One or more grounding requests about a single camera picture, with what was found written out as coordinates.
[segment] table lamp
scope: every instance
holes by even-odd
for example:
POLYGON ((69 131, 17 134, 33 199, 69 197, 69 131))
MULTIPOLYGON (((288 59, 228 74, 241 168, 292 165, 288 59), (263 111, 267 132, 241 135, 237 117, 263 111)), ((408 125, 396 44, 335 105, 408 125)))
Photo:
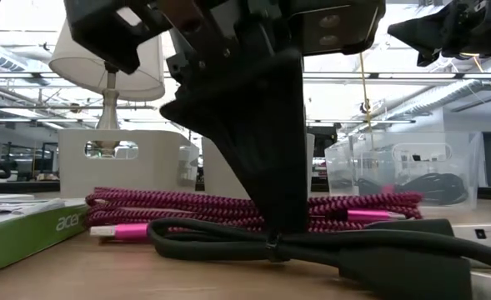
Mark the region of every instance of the table lamp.
MULTIPOLYGON (((137 23, 133 13, 122 13, 127 22, 137 23)), ((145 102, 163 97, 163 54, 161 38, 154 37, 138 47, 140 68, 127 75, 89 52, 71 38, 68 23, 63 24, 49 67, 60 77, 103 95, 103 113, 96 129, 120 129, 118 99, 145 102)), ((103 156, 113 156, 119 141, 99 141, 103 156)))

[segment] clear plastic bin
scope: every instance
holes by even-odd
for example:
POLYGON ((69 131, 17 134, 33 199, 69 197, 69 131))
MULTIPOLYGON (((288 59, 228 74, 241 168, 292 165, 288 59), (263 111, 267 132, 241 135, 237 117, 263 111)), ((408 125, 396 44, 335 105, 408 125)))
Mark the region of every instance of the clear plastic bin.
POLYGON ((475 208, 480 132, 355 134, 325 151, 332 194, 418 192, 423 206, 475 208))

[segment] white lampshade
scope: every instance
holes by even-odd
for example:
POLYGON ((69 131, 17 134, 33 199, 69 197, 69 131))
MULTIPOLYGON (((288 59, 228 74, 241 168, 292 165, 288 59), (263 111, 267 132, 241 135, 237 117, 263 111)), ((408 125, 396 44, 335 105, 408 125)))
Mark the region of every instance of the white lampshade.
MULTIPOLYGON (((117 73, 115 89, 119 92, 119 99, 152 101, 163 97, 165 87, 161 38, 154 37, 139 45, 138 56, 140 68, 135 73, 117 73)), ((102 93, 107 86, 104 60, 73 41, 67 22, 63 24, 49 67, 69 82, 96 93, 102 93)))

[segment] lamp base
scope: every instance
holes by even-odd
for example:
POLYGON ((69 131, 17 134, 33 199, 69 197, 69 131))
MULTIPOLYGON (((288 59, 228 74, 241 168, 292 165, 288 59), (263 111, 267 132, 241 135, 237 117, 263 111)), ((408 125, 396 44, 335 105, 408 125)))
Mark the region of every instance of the lamp base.
MULTIPOLYGON (((95 129, 121 129, 118 121, 119 92, 112 88, 103 91, 103 114, 98 120, 95 129)), ((105 158, 115 157, 115 148, 119 146, 119 141, 95 141, 95 145, 100 149, 105 158)))

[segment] pink usb connector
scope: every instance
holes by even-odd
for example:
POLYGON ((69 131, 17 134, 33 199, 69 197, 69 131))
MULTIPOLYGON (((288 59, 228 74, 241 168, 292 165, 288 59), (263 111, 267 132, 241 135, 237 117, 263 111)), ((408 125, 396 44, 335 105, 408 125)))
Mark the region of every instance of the pink usb connector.
POLYGON ((113 238, 118 241, 143 241, 147 239, 147 224, 118 224, 94 226, 89 229, 92 237, 113 238))
POLYGON ((349 222, 378 222, 404 220, 406 217, 400 213, 388 212, 374 209, 349 209, 347 211, 347 221, 349 222))

